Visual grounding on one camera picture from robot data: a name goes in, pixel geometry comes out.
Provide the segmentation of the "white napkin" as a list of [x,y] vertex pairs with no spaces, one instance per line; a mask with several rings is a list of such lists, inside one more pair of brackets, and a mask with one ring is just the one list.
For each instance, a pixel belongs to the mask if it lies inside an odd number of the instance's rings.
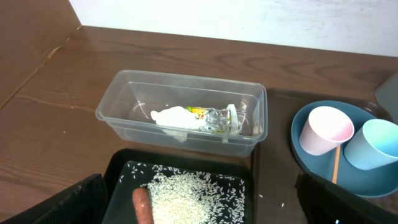
[[194,113],[181,106],[174,106],[160,112],[151,111],[150,115],[157,125],[172,128],[198,130],[206,124],[204,120],[198,119]]

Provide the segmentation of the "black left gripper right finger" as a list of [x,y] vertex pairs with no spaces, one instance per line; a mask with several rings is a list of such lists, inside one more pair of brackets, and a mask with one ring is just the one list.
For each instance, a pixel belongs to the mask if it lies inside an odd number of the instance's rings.
[[397,224],[397,215],[315,174],[300,174],[295,188],[309,224]]

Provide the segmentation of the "dark blue plate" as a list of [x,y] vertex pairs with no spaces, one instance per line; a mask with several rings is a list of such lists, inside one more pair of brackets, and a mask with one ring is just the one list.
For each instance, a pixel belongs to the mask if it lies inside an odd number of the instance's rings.
[[[299,144],[299,136],[312,109],[318,106],[335,107],[346,113],[353,121],[355,130],[368,120],[376,117],[357,106],[333,100],[315,101],[299,109],[292,120],[291,143],[293,154],[299,166],[307,173],[314,173],[331,180],[335,160],[334,150],[313,156],[305,152]],[[337,185],[360,197],[384,197],[397,191],[397,162],[372,170],[361,170],[352,166],[340,153]]]

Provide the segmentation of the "pink cup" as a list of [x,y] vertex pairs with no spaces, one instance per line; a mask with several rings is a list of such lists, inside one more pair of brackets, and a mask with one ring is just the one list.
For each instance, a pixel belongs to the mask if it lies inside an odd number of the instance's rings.
[[313,156],[320,156],[350,140],[354,124],[347,114],[331,106],[319,106],[311,110],[299,143]]

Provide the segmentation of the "light blue cup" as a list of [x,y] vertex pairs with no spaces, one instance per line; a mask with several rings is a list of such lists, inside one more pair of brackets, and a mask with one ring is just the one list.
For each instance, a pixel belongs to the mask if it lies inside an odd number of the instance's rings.
[[343,150],[346,160],[361,170],[371,170],[397,162],[397,125],[370,119]]

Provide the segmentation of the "wooden chopstick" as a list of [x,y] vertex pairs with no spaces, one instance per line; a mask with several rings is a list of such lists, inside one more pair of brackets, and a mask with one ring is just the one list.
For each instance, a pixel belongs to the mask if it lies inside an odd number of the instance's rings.
[[341,146],[337,146],[335,149],[335,159],[334,159],[334,164],[333,164],[333,174],[332,174],[332,182],[334,184],[337,183],[338,180],[338,169],[339,169],[339,163],[340,163],[340,151],[341,151]]

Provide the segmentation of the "yellow silver snack wrapper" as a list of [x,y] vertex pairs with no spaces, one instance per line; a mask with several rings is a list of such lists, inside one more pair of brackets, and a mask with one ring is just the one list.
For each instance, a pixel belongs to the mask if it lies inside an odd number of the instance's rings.
[[227,133],[231,127],[231,110],[187,106],[197,120],[203,121],[199,129],[209,133]]

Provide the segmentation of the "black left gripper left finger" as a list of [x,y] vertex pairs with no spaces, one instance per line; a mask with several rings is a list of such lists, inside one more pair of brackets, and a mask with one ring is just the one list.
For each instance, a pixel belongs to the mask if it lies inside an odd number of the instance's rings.
[[93,174],[2,223],[101,223],[107,204],[106,182]]

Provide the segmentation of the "white rice pile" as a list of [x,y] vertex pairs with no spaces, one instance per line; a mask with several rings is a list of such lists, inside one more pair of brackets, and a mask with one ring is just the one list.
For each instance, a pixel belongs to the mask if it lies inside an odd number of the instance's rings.
[[152,204],[154,223],[206,224],[243,223],[245,188],[230,186],[231,176],[203,171],[154,166],[155,176],[141,184]]

